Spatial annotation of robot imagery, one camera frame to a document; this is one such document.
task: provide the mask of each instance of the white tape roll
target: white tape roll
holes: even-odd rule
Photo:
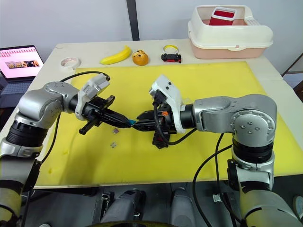
[[[81,61],[77,57],[64,58],[61,63],[61,69],[66,71],[73,71],[78,68],[81,64]]]

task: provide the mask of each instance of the laptop screen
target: laptop screen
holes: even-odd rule
[[[0,70],[7,80],[35,77],[42,66],[33,45],[0,49]]]

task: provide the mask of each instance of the laptop keyboard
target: laptop keyboard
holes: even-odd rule
[[[25,93],[31,82],[7,84],[1,95]]]

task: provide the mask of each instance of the laptop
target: laptop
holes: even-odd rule
[[[34,45],[0,48],[0,108],[17,106],[42,66]]]

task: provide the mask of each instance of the orange toy fruit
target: orange toy fruit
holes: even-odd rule
[[[146,65],[148,63],[148,56],[143,50],[137,50],[135,53],[132,55],[133,57],[133,62],[136,65]]]

